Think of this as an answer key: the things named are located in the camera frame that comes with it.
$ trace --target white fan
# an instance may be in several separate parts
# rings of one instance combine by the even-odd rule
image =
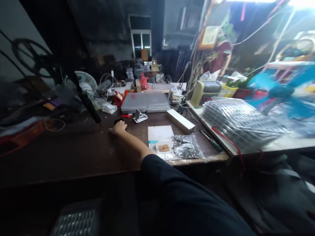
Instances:
[[[96,92],[97,83],[90,74],[84,71],[79,71],[79,70],[75,71],[75,74],[79,79],[79,84],[83,91],[87,91],[88,93],[92,93],[92,94]],[[65,78],[65,85],[67,89],[73,92],[77,92],[75,84],[71,80],[69,80],[67,76]]]

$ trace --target blue fan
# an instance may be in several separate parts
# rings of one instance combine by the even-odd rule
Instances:
[[[295,73],[294,78],[288,84],[280,84],[275,81],[275,76],[268,73],[259,73],[248,83],[250,89],[262,89],[268,95],[255,100],[253,96],[246,98],[247,103],[254,106],[262,114],[268,112],[279,103],[289,105],[288,116],[290,118],[308,118],[315,115],[315,107],[303,103],[301,99],[293,96],[295,89],[305,83],[315,80],[315,66],[305,66]]]

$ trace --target hand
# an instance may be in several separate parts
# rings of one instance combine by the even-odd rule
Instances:
[[[109,128],[114,135],[120,135],[126,132],[127,124],[124,121],[119,121],[113,128]]]

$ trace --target light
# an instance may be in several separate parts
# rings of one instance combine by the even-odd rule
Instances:
[[[315,8],[314,0],[291,0],[289,2],[290,6],[295,8]]]
[[[227,0],[228,2],[257,2],[257,3],[273,3],[276,0]]]

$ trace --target fan blade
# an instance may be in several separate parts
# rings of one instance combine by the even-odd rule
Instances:
[[[288,113],[290,117],[307,118],[315,115],[315,108],[301,102],[298,98],[290,97],[286,102],[291,103],[292,106],[292,110]]]
[[[277,85],[278,83],[273,80],[273,75],[260,73],[252,78],[252,80],[247,84],[247,87],[249,89],[261,89],[269,91]]]
[[[262,98],[262,99],[257,99],[257,100],[246,100],[246,102],[249,105],[252,105],[255,108],[259,108],[261,104],[263,104],[264,102],[268,101],[270,98],[268,96]]]
[[[311,66],[306,70],[301,71],[288,85],[296,88],[304,83],[315,80],[315,66]]]

